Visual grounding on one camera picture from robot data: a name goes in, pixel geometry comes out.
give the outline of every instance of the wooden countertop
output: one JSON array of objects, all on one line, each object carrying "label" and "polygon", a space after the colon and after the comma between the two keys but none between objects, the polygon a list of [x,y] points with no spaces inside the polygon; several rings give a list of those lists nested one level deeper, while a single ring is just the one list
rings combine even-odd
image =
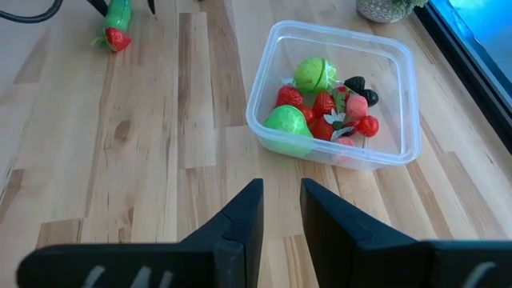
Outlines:
[{"label": "wooden countertop", "polygon": [[[37,13],[50,2],[0,9]],[[86,1],[65,1],[38,25],[0,20],[1,287],[35,247],[179,241],[256,177],[265,179],[260,287],[317,286],[298,205],[303,177],[415,238],[512,236],[512,157],[415,16],[371,23],[355,0],[157,1],[156,18],[143,1],[134,8],[134,41],[116,55],[89,46],[102,18]],[[260,147],[246,101],[283,19],[412,49],[417,161],[364,173]]]}]

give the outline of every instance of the butcher block table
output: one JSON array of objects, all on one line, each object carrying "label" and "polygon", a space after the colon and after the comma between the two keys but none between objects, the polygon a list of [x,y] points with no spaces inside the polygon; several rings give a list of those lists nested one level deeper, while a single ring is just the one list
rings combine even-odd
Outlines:
[{"label": "butcher block table", "polygon": [[[0,9],[36,14],[51,2]],[[512,237],[512,157],[415,16],[372,23],[355,0],[168,0],[156,17],[133,4],[133,42],[118,54],[90,46],[102,17],[86,1],[64,1],[37,25],[0,19],[0,287],[14,286],[38,247],[180,241],[253,178],[265,181],[260,287],[318,286],[298,201],[304,177],[417,239]],[[416,161],[358,172],[258,144],[245,108],[283,19],[411,48]]]}]

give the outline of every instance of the green plastic ball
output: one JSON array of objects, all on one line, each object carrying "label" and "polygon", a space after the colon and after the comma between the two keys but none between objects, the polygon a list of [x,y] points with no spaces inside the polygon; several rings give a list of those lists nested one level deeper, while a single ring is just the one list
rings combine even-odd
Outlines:
[{"label": "green plastic ball", "polygon": [[[266,128],[274,130],[302,135],[308,138],[313,137],[307,127],[306,119],[302,112],[290,105],[283,105],[275,108],[270,116],[264,121],[263,125]],[[275,152],[296,157],[304,157],[311,152],[311,148],[296,146],[285,142],[265,141],[265,146]]]},{"label": "green plastic ball", "polygon": [[302,61],[294,74],[294,83],[297,90],[302,93],[317,94],[329,90],[338,72],[329,60],[324,58],[308,58]]}]

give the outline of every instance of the white pot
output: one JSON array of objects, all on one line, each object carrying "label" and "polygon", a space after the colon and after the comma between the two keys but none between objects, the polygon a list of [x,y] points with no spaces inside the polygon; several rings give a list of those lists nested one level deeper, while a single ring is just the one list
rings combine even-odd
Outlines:
[{"label": "white pot", "polygon": [[357,7],[362,16],[380,23],[396,22],[406,16],[393,12],[392,0],[357,0]]}]

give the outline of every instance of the clear plastic container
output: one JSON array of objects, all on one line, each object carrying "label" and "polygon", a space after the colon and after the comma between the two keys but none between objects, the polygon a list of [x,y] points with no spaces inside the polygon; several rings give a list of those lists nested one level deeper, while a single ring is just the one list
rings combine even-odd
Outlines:
[{"label": "clear plastic container", "polygon": [[[262,125],[274,108],[279,88],[293,79],[300,62],[312,57],[332,61],[338,80],[360,75],[365,77],[367,89],[378,92],[379,102],[369,109],[379,120],[377,135],[365,139],[355,134],[351,137],[357,145],[344,146]],[[390,38],[303,22],[279,22],[270,31],[246,118],[260,143],[278,153],[358,170],[406,164],[415,160],[421,149],[413,55],[407,46]],[[294,149],[277,150],[276,143]]]}]

